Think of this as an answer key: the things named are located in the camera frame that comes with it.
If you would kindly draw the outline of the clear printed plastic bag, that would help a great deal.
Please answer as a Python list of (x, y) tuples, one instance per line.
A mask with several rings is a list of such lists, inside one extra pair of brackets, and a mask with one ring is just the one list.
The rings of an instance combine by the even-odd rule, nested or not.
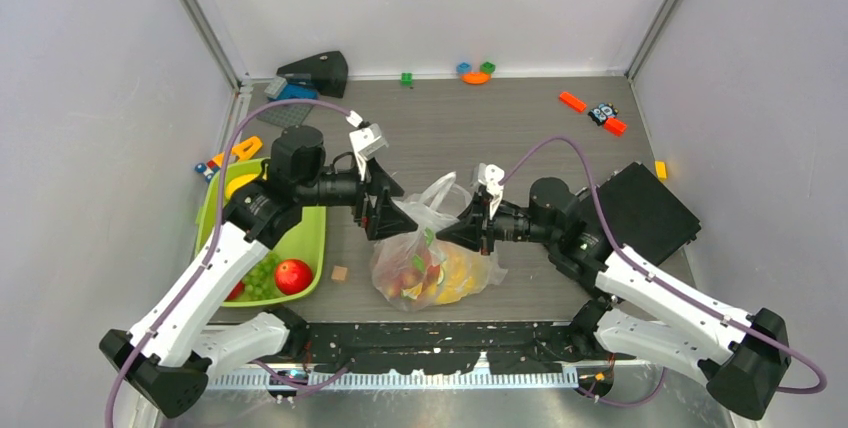
[(490, 285), (501, 284), (508, 270), (498, 255), (484, 256), (439, 240), (436, 233), (458, 220), (472, 195), (449, 172), (397, 205), (418, 225), (375, 244), (371, 281), (395, 308), (415, 312), (456, 303)]

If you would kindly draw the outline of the red fake lychee bunch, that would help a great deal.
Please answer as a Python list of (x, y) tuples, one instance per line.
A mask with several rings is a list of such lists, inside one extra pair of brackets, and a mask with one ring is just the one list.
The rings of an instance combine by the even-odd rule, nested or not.
[(390, 301), (431, 302), (442, 281), (441, 265), (428, 253), (416, 253), (400, 264), (389, 266), (377, 287)]

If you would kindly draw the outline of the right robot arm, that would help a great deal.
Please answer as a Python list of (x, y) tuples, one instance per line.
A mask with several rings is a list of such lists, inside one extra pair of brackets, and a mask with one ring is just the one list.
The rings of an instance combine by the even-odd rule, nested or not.
[(493, 253), (498, 241), (544, 246), (549, 261), (594, 295), (574, 317), (571, 345), (584, 358), (603, 351), (642, 358), (704, 386), (729, 411), (760, 420), (791, 364), (785, 320), (751, 314), (669, 275), (632, 247), (614, 249), (588, 224), (582, 201), (558, 178), (533, 183), (529, 204), (502, 202), (481, 186), (437, 238)]

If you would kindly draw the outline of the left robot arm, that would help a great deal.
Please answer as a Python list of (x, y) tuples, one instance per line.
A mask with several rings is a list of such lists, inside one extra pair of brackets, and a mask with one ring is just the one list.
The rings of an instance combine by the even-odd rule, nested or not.
[(178, 281), (130, 330), (109, 330), (99, 348), (166, 418), (186, 413), (210, 381), (257, 358), (298, 360), (304, 323), (281, 310), (262, 312), (215, 336), (202, 332), (237, 283), (302, 220), (307, 207), (351, 208), (371, 241), (414, 232), (396, 203), (404, 191), (375, 159), (388, 143), (376, 124), (349, 135), (353, 165), (326, 164), (324, 138), (311, 126), (288, 128), (274, 141), (260, 173), (219, 208), (210, 237)]

